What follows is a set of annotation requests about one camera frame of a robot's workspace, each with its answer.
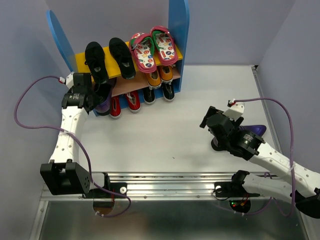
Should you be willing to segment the purple shoe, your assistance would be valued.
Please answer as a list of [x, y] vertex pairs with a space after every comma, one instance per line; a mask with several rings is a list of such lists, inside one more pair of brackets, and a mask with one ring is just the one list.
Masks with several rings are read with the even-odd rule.
[[112, 92], [116, 82], [116, 78], [111, 78], [107, 83], [94, 85], [94, 91], [101, 97], [100, 103], [95, 108], [97, 115], [106, 116], [110, 114]]
[[[262, 125], [262, 124], [258, 124], [258, 125], [241, 125], [241, 126], [239, 126], [239, 130], [241, 130], [241, 131], [251, 131], [251, 132], [255, 133], [256, 135], [262, 137], [264, 135], [264, 133], [266, 132], [267, 127], [265, 125]], [[221, 152], [221, 151], [225, 150], [225, 148], [218, 143], [218, 140], [217, 140], [216, 137], [214, 137], [212, 139], [211, 147], [213, 148], [213, 150], [215, 150], [217, 152]]]

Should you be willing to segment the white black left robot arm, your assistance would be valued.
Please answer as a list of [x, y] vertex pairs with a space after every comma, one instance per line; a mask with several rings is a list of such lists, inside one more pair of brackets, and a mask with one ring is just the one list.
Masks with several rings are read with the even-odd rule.
[[87, 194], [91, 188], [90, 173], [79, 163], [79, 145], [84, 124], [93, 110], [107, 115], [116, 79], [93, 83], [90, 73], [71, 72], [58, 81], [68, 91], [61, 101], [61, 125], [54, 151], [40, 174], [52, 195]]

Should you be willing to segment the pink patterned sandal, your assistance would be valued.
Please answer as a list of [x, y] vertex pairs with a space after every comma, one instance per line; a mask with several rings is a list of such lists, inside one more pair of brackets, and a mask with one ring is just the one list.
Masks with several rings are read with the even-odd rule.
[[178, 61], [175, 41], [169, 30], [164, 26], [155, 26], [150, 31], [158, 59], [162, 66], [171, 66]]
[[134, 34], [129, 41], [129, 50], [140, 72], [152, 73], [156, 70], [155, 44], [150, 34], [141, 32]]

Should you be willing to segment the black white high-top sneaker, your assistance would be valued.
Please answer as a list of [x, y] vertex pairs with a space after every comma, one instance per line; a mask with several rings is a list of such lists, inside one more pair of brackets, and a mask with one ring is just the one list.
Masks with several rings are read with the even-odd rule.
[[155, 103], [156, 97], [155, 97], [155, 91], [152, 88], [145, 87], [142, 89], [143, 92], [143, 99], [144, 102], [147, 105], [152, 105]]

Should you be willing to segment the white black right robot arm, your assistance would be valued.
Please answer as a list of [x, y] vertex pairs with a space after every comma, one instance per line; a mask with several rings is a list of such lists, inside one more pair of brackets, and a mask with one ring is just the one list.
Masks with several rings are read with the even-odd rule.
[[262, 137], [265, 126], [242, 126], [244, 104], [237, 103], [226, 111], [210, 106], [199, 125], [213, 135], [211, 147], [259, 165], [277, 179], [260, 177], [238, 170], [229, 182], [216, 183], [218, 198], [272, 197], [292, 203], [301, 213], [320, 217], [320, 175], [282, 155]]

